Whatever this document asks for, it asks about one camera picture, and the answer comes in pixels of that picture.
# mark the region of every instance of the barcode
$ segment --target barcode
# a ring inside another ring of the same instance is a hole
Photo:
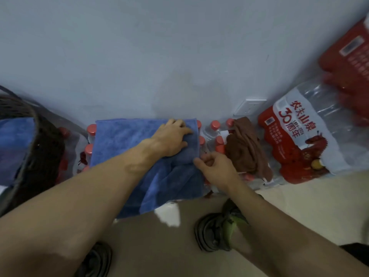
[[[266,124],[266,125],[270,125],[270,124],[272,124],[273,122],[275,122],[274,117],[270,117],[270,118],[268,118],[268,119],[265,121],[265,124]]]
[[[357,36],[354,38],[347,46],[339,51],[339,53],[343,56],[346,56],[353,52],[358,46],[360,46],[364,42],[362,36]]]

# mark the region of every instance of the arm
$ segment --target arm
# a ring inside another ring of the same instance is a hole
[[[2,276],[71,276],[156,161],[192,131],[169,120],[136,147],[25,202],[0,219]]]
[[[211,153],[194,164],[235,202],[282,276],[369,276],[369,267],[260,198],[225,155]]]

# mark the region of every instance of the brown cloth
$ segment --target brown cloth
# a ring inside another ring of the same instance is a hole
[[[251,121],[241,117],[234,121],[234,128],[235,133],[227,137],[225,154],[237,172],[248,172],[271,181],[273,172]]]

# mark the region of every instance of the left hand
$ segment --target left hand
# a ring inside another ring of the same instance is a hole
[[[159,129],[151,137],[153,146],[162,157],[171,157],[187,147],[183,136],[192,134],[193,131],[186,127],[183,120],[170,119],[166,124],[160,125]]]

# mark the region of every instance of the hand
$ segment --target hand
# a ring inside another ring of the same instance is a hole
[[[206,179],[219,190],[229,193],[229,188],[240,182],[232,161],[224,154],[211,152],[193,160]]]
[[[166,124],[160,125],[151,140],[161,157],[171,157],[187,147],[188,144],[183,141],[183,136],[192,133],[193,131],[186,127],[183,120],[176,121],[171,118]]]

